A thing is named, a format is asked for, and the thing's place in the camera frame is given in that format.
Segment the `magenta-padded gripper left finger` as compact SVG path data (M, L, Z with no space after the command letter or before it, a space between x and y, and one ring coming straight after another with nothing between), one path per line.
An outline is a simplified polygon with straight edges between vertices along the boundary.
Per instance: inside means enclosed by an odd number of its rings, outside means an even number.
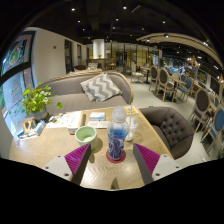
M57 155L43 169L79 185L91 154L91 145L83 145L67 155Z

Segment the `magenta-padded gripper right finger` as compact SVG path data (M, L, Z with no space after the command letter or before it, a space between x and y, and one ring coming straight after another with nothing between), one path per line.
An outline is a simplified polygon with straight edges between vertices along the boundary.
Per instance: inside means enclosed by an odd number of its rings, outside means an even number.
M133 154L145 185L182 169L168 154L159 155L136 143L133 144Z

